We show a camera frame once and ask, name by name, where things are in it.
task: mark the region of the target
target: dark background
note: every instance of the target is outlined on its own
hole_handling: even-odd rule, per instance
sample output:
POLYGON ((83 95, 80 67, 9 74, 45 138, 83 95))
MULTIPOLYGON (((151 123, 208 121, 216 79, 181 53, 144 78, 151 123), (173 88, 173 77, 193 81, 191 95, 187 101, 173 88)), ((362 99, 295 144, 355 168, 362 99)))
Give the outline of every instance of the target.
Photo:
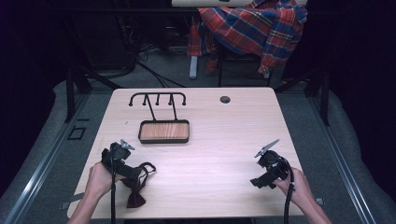
MULTIPOLYGON (((81 2, 83 6, 91 1, 81 2)), ((3 194, 49 115, 55 97, 52 88, 65 79, 69 68, 67 55, 75 55, 79 63, 96 68, 123 70, 130 66, 131 49, 125 46, 114 17, 98 22, 74 18, 78 24, 76 34, 83 38, 71 42, 77 41, 77 46, 85 50, 81 53, 78 48, 65 49, 57 41, 58 31, 64 27, 42 11, 51 2, 0 4, 3 194), (84 25, 97 32, 84 33, 84 25), (84 45, 93 43, 88 41, 90 38, 101 48, 93 50, 84 45)), ((96 4, 111 7, 105 0, 96 4)), ((310 14, 304 36, 288 61, 285 77, 325 68, 331 78, 331 90, 340 98, 355 128, 362 160, 375 182, 396 201, 396 180, 391 177, 396 171, 396 111, 392 105, 396 102, 396 6, 392 1, 374 0, 310 0, 308 4, 310 14)), ((146 23, 147 27, 163 29, 155 21, 146 23)))

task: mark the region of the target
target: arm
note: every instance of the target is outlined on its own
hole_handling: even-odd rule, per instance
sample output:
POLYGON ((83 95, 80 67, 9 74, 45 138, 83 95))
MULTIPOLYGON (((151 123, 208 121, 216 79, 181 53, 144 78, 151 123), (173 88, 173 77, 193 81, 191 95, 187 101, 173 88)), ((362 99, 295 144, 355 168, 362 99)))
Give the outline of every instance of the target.
MULTIPOLYGON (((121 178, 122 176, 117 175, 116 181, 121 178)), ((67 223, 90 223, 96 205, 99 203, 99 200, 110 191, 110 189, 111 173, 108 172, 101 162, 98 162, 91 167, 84 197, 78 203, 73 216, 70 217, 67 223)))
MULTIPOLYGON (((292 168, 294 173, 294 189, 291 195, 291 201, 295 203, 304 213, 309 223, 332 223, 324 213, 323 209, 315 202, 309 188, 308 180, 304 173, 298 169, 292 168)), ((288 193, 290 176, 285 180, 275 180, 274 184, 279 187, 285 195, 288 193)))

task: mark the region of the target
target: red and blue plaid shirt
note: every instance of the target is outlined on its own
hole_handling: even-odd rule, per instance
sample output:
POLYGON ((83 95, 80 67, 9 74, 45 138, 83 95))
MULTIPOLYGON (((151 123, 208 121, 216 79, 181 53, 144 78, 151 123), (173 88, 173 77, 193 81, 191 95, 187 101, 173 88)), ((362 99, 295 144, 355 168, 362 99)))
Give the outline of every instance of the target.
POLYGON ((199 7, 188 54, 217 53, 217 41, 238 54, 262 57, 259 72, 286 63, 300 41, 307 11, 295 0, 253 0, 243 8, 199 7))

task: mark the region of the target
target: gray carpet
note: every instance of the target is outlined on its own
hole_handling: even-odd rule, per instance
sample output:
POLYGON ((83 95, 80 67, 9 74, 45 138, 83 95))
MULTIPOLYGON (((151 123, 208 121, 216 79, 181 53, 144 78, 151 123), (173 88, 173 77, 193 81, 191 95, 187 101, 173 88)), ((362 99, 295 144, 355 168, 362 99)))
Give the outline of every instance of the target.
MULTIPOLYGON (((189 79, 190 58, 185 54, 154 50, 148 53, 148 60, 144 63, 158 74, 187 87, 217 87, 217 74, 205 73, 206 60, 207 58, 199 60, 198 78, 195 80, 189 79)), ((235 63, 229 63, 227 68, 229 71, 239 71, 240 74, 246 70, 235 63)), ((138 65, 131 74, 111 80, 125 88, 160 88, 162 86, 156 77, 138 65)), ((78 112, 69 125, 63 123, 66 112, 65 85, 61 83, 55 88, 57 102, 49 119, 32 148, 31 154, 0 200, 1 223, 4 223, 7 218, 8 221, 18 220, 21 223, 65 223, 67 221, 66 210, 60 209, 60 205, 67 202, 75 191, 111 95, 108 87, 93 79, 90 82, 93 86, 92 94, 84 96, 76 91, 79 99, 78 112), (80 140, 67 140, 73 127, 85 129, 80 140), (63 138, 56 141, 59 135, 63 138), (37 194, 32 196, 31 203, 23 207, 20 217, 12 219, 9 214, 13 212, 14 205, 21 201, 23 189, 35 173, 35 169, 40 166, 40 162, 54 147, 58 148, 54 156, 56 160, 46 174, 45 181, 39 186, 37 194)), ((322 205, 325 212, 333 223, 364 223, 335 162, 336 158, 332 153, 333 146, 328 137, 328 132, 331 132, 376 223, 395 223, 396 205, 375 184, 362 164, 359 143, 337 97, 331 94, 329 108, 331 126, 323 128, 318 118, 317 100, 305 98, 302 94, 303 87, 304 83, 291 91, 278 94, 277 97, 311 188, 316 197, 325 199, 326 203, 322 205)), ((252 222, 282 223, 283 217, 253 218, 252 222)), ((109 220, 93 220, 92 223, 109 223, 109 220)), ((291 217, 290 223, 306 223, 306 220, 304 217, 291 217)))

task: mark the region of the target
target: black round grommet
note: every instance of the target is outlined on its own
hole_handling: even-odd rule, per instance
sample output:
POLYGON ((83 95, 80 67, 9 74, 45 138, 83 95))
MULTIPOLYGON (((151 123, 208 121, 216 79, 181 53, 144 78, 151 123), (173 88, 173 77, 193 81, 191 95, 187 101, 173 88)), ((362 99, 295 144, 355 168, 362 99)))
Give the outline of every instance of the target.
POLYGON ((224 103, 224 104, 228 104, 228 103, 230 103, 231 99, 230 99, 230 97, 228 97, 228 96, 221 96, 221 97, 220 97, 220 101, 221 101, 222 103, 224 103))

